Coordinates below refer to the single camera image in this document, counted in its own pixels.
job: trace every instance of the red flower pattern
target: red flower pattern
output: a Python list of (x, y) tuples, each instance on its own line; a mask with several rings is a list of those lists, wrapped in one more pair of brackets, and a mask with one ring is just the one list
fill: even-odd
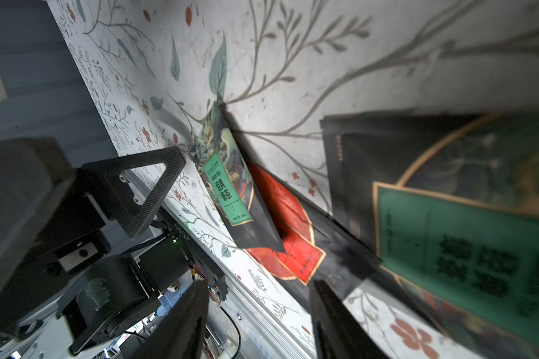
[(148, 107), (148, 104), (144, 100), (142, 100), (142, 109), (146, 111), (146, 115), (150, 115), (150, 112), (148, 112), (150, 107)]
[(186, 8), (186, 23), (188, 26), (192, 23), (192, 9), (189, 6)]
[(66, 3), (66, 9), (68, 9), (68, 12), (70, 13), (70, 17), (72, 18), (72, 20), (74, 20), (74, 22), (76, 22), (76, 17), (74, 16), (74, 11), (72, 11), (72, 9), (70, 9), (70, 5), (68, 5), (68, 3)]
[(430, 359), (439, 359), (439, 354), (429, 346), (431, 343), (431, 335), (426, 331), (423, 329), (417, 329), (417, 331), (415, 331), (412, 326), (399, 319), (395, 320), (395, 324), (391, 325), (391, 329), (403, 338), (403, 344), (408, 348), (413, 350), (419, 350), (421, 348), (424, 354)]
[(146, 136), (146, 140), (148, 140), (148, 142), (152, 141), (152, 139), (150, 138), (150, 133), (148, 133), (148, 131), (146, 131), (145, 127), (142, 127), (142, 133), (144, 133), (144, 136)]

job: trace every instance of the green book cover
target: green book cover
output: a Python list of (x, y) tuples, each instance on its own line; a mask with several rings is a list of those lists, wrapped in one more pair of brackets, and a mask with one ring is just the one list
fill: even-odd
[(387, 269), (539, 345), (539, 218), (383, 183), (374, 210)]

